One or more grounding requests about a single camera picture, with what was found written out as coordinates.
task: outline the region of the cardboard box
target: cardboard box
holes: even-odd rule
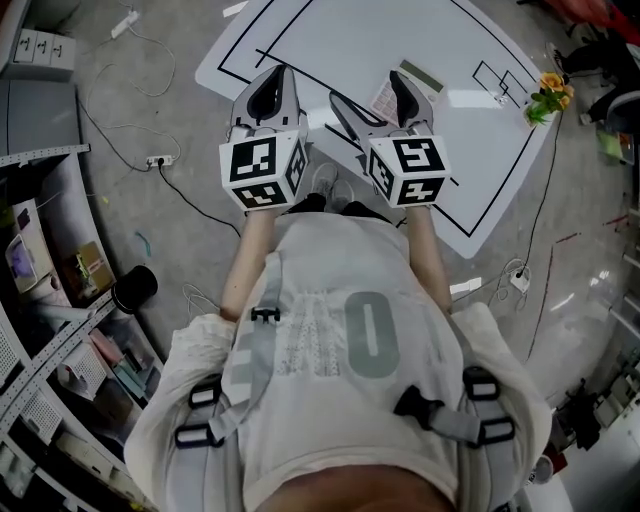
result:
[[[108,290],[113,276],[95,242],[78,248],[76,254],[63,263],[63,272],[74,298],[84,301]]]

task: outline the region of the shoe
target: shoe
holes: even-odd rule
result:
[[[594,123],[593,118],[589,115],[588,112],[585,112],[584,114],[580,114],[580,124],[582,126],[587,126],[593,123]]]
[[[562,56],[556,45],[553,43],[547,43],[545,47],[547,49],[547,56],[551,59],[556,73],[558,73],[560,76],[567,75],[568,73],[562,66],[562,59],[564,59],[564,57]]]
[[[331,191],[331,210],[340,213],[349,203],[353,203],[356,195],[347,180],[337,180]]]
[[[329,199],[331,190],[338,179],[338,168],[333,164],[322,164],[313,173],[311,179],[311,193],[320,194]]]

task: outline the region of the drawer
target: drawer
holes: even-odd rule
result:
[[[22,29],[16,53],[13,57],[14,62],[33,62],[33,52],[36,49],[36,39],[38,33],[35,30]]]
[[[33,63],[38,66],[51,64],[51,47],[53,46],[53,34],[38,32],[36,39],[36,51],[33,54]]]
[[[51,67],[73,71],[76,60],[76,41],[70,37],[54,36]]]

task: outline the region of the concrete floor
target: concrete floor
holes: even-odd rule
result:
[[[545,41],[554,41],[564,51],[578,46],[565,35],[558,20],[538,7],[520,7],[514,0],[473,1],[541,70],[551,70]],[[75,80],[83,101],[104,65],[115,62],[119,66],[100,78],[92,113],[103,123],[131,122],[171,133],[182,145],[182,157],[166,171],[168,179],[204,211],[240,227],[244,217],[221,189],[218,165],[218,145],[226,140],[231,102],[194,80],[197,66],[230,21],[222,17],[222,10],[235,3],[191,0],[187,7],[177,0],[135,2],[142,12],[136,29],[161,39],[177,59],[173,85],[158,98],[137,92],[127,83],[127,76],[148,90],[162,89],[170,60],[160,47],[125,34],[96,49],[126,15],[126,8],[115,1],[85,2],[70,20],[69,31],[81,53]],[[491,300],[497,282],[456,303],[461,308],[472,300],[491,300],[505,339],[552,405],[562,399],[565,389],[588,376],[602,357],[613,328],[607,309],[620,297],[629,271],[621,262],[628,232],[618,233],[615,226],[603,224],[620,216],[629,204],[630,168],[599,155],[595,128],[579,126],[579,113],[602,94],[600,79],[579,79],[574,85],[577,101],[565,113],[558,136],[553,178],[531,251],[533,280],[524,307],[516,310],[519,297],[513,288],[504,301]],[[557,121],[522,188],[475,258],[464,260],[442,244],[452,283],[478,276],[486,282],[499,276],[513,257],[525,257],[551,167],[556,130]],[[172,331],[184,326],[187,317],[183,284],[195,284],[218,299],[237,237],[186,205],[157,172],[130,172],[86,118],[83,132],[92,144],[84,165],[87,187],[97,194],[94,211],[114,266],[125,272],[146,264],[158,277],[160,290],[142,316],[152,340],[166,355]],[[140,166],[148,155],[174,152],[167,139],[140,130],[107,133],[125,158]],[[326,160],[318,152],[312,158],[315,165]],[[366,194],[365,202],[373,198],[370,192]],[[100,199],[102,195],[108,204]],[[396,218],[398,212],[390,216]],[[146,255],[136,232],[151,244],[151,256]],[[556,243],[573,233],[580,235]],[[529,358],[534,334],[535,347]]]

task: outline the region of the white cable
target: white cable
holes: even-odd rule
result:
[[[189,293],[188,287],[193,288],[197,293]],[[189,316],[189,318],[187,319],[187,324],[186,326],[188,326],[191,323],[191,306],[195,306],[197,309],[200,310],[200,312],[203,315],[206,315],[207,312],[202,309],[193,299],[201,299],[204,300],[205,302],[207,302],[209,305],[213,306],[216,309],[216,312],[219,313],[220,312],[220,306],[218,306],[215,302],[213,302],[209,297],[207,297],[204,293],[202,293],[202,291],[200,290],[200,288],[198,288],[197,286],[192,285],[191,283],[185,283],[182,285],[182,295],[184,295],[184,298],[187,299],[187,315]]]
[[[516,262],[519,263],[519,265],[517,267],[510,268]],[[493,302],[493,299],[495,299],[496,297],[498,298],[499,302],[504,302],[505,300],[507,300],[507,298],[509,297],[510,286],[513,286],[513,285],[510,285],[509,281],[507,281],[506,285],[503,284],[502,279],[505,276],[510,276],[514,272],[523,272],[527,281],[531,282],[531,269],[529,268],[529,266],[525,266],[524,260],[520,258],[513,258],[503,267],[502,272],[500,273],[500,277],[498,278],[498,287],[496,288],[496,291],[493,293],[493,295],[489,299],[487,306],[491,307],[491,303]],[[522,311],[524,309],[527,303],[527,294],[528,294],[528,290],[524,293],[520,292],[520,298],[518,299],[515,305],[516,311]]]
[[[138,84],[136,84],[133,80],[131,80],[129,77],[125,77],[127,79],[127,81],[133,85],[133,87],[135,87],[139,92],[141,92],[142,94],[144,94],[145,96],[149,96],[150,98],[157,98],[158,96],[162,96],[164,93],[166,93],[169,90],[169,87],[171,87],[171,84],[173,83],[173,78],[175,76],[176,73],[176,58],[173,55],[173,52],[167,47],[167,45],[165,45],[162,41],[159,41],[157,39],[152,39],[150,37],[146,37],[143,36],[141,34],[138,34],[135,30],[133,30],[131,27],[129,27],[129,30],[131,31],[131,33],[140,38],[140,39],[144,39],[145,41],[150,41],[152,43],[156,43],[159,44],[160,46],[162,46],[167,53],[169,54],[169,56],[171,57],[172,60],[172,68],[171,68],[171,75],[169,76],[169,80],[167,81],[167,85],[165,85],[165,87],[160,91],[160,92],[149,92],[144,90],[142,87],[140,87]],[[159,132],[157,130],[153,130],[147,126],[142,126],[139,124],[134,124],[134,123],[124,123],[124,124],[118,124],[118,125],[112,125],[112,126],[108,126],[105,124],[100,123],[92,114],[91,114],[91,96],[93,94],[93,89],[96,85],[96,82],[98,81],[98,78],[100,78],[100,75],[102,75],[102,73],[104,73],[107,69],[109,69],[110,67],[118,67],[117,64],[110,62],[109,64],[107,64],[106,66],[104,66],[96,75],[96,77],[93,79],[93,82],[91,83],[91,86],[89,87],[89,91],[87,93],[87,115],[89,117],[91,117],[91,119],[93,119],[93,121],[100,126],[101,128],[105,129],[105,130],[115,130],[118,128],[137,128],[139,130],[145,130],[147,132],[153,133],[155,135],[159,135],[161,137],[167,137],[169,139],[171,139],[173,141],[173,143],[176,145],[176,147],[178,148],[178,154],[177,155],[171,155],[171,157],[173,158],[173,161],[175,162],[176,160],[178,160],[180,158],[180,155],[182,155],[182,147],[180,146],[180,143],[175,139],[175,137],[173,137],[173,135],[170,135],[168,133],[164,133],[164,132]]]

